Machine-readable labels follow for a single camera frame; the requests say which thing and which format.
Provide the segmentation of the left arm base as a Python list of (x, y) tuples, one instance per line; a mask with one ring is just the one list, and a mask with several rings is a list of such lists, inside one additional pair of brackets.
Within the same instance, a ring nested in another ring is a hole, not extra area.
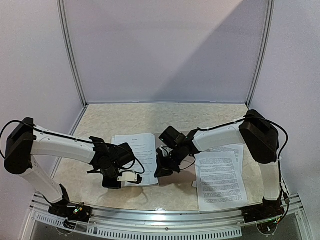
[(84, 202), (71, 203), (66, 188), (60, 184), (62, 199), (57, 203), (50, 203), (48, 213), (69, 221), (88, 223), (92, 217), (93, 209)]

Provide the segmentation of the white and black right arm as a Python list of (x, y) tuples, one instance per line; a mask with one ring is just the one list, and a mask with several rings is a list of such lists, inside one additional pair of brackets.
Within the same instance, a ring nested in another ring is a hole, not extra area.
[(180, 173), (182, 162), (205, 152), (233, 154), (237, 167), (242, 167), (244, 150), (248, 149), (259, 165), (263, 183), (263, 200), (258, 213), (269, 218), (278, 210), (282, 195), (280, 159), (284, 149), (280, 145), (280, 132), (286, 131), (277, 123), (266, 119), (256, 110), (245, 116), (218, 126), (196, 128), (184, 134), (173, 126), (160, 134), (162, 146), (156, 149), (155, 178)]

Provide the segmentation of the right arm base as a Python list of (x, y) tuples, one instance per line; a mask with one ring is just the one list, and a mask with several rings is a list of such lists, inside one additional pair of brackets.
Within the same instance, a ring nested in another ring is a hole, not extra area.
[(285, 215), (281, 197), (277, 200), (266, 200), (263, 198), (262, 203), (245, 206), (240, 210), (245, 223), (273, 219), (275, 217)]

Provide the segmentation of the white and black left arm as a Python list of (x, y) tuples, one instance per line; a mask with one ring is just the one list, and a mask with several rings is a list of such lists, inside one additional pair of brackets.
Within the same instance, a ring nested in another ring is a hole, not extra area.
[(103, 176), (102, 185), (119, 189), (122, 182), (140, 181), (140, 174), (125, 165), (136, 162), (127, 143), (114, 145), (98, 137), (76, 138), (47, 130), (34, 124), (33, 118), (12, 120), (17, 127), (7, 137), (5, 151), (1, 153), (4, 168), (29, 182), (63, 216), (74, 213), (66, 189), (54, 182), (36, 162), (36, 156), (52, 156), (86, 163), (91, 174)]

